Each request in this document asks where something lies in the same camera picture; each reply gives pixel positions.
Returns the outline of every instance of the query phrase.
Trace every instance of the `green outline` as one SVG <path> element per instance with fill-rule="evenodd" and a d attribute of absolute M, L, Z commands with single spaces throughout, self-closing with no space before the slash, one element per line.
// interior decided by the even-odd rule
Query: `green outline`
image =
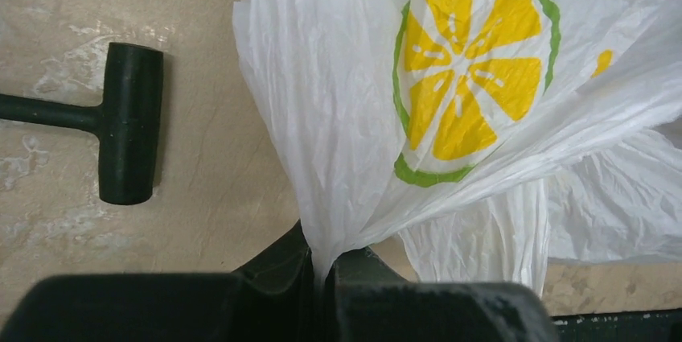
<path fill-rule="evenodd" d="M 554 63 L 557 60 L 557 55 L 559 54 L 559 45 L 561 44 L 561 33 L 559 30 L 559 7 L 552 0 L 537 0 L 542 6 L 542 12 L 547 16 L 547 18 L 552 22 L 552 35 L 549 39 L 549 46 L 551 51 L 549 53 L 547 73 L 544 76 L 544 91 L 546 92 L 549 85 L 554 79 Z M 393 61 L 393 103 L 396 105 L 396 111 L 398 117 L 401 120 L 403 130 L 407 134 L 409 126 L 409 114 L 407 109 L 403 105 L 401 97 L 401 87 L 400 78 L 398 78 L 398 63 L 401 57 L 401 48 L 403 44 L 403 35 L 405 34 L 405 29 L 407 28 L 407 16 L 409 12 L 409 4 L 405 4 L 403 8 L 403 21 L 401 28 L 398 31 L 398 36 L 396 37 L 396 50 L 394 52 Z M 419 187 L 432 187 L 438 183 L 457 183 L 462 181 L 466 175 L 474 170 L 475 165 L 469 165 L 459 169 L 457 171 L 452 171 L 449 173 L 432 173 L 427 171 L 413 170 L 409 167 L 405 161 L 404 155 L 398 157 L 395 162 L 395 172 L 396 176 L 412 185 L 417 185 Z"/>

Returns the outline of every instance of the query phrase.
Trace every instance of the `lemon logo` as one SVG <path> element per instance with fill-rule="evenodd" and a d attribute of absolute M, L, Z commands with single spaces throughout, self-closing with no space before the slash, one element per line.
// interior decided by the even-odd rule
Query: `lemon logo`
<path fill-rule="evenodd" d="M 393 84 L 408 141 L 396 175 L 458 182 L 552 81 L 559 10 L 550 0 L 410 0 L 403 15 Z"/>

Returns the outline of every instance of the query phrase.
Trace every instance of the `hammer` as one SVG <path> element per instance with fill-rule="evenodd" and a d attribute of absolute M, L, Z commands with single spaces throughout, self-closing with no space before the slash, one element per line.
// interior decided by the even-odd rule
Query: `hammer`
<path fill-rule="evenodd" d="M 100 140 L 100 199 L 147 201 L 154 186 L 163 88 L 163 53 L 110 43 L 102 103 L 85 107 L 0 94 L 0 119 L 78 129 Z"/>

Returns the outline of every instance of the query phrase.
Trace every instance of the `lemon slice graphic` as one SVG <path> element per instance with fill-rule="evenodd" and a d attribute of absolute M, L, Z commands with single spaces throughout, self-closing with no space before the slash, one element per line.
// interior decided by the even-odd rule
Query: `lemon slice graphic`
<path fill-rule="evenodd" d="M 407 134 L 396 175 L 462 180 L 540 100 L 560 39 L 550 0 L 410 0 L 393 71 Z"/>

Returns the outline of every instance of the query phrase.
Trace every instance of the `beige table surface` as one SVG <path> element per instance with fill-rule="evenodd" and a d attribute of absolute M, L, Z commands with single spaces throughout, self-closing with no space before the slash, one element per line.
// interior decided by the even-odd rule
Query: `beige table surface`
<path fill-rule="evenodd" d="M 229 271 L 296 221 L 292 189 L 237 67 L 234 0 L 0 0 L 0 92 L 98 103 L 109 41 L 168 54 L 161 183 L 97 200 L 97 141 L 0 122 L 0 319 L 39 279 Z M 376 247 L 412 273 L 392 241 Z M 682 267 L 553 267 L 555 314 L 682 307 Z"/>

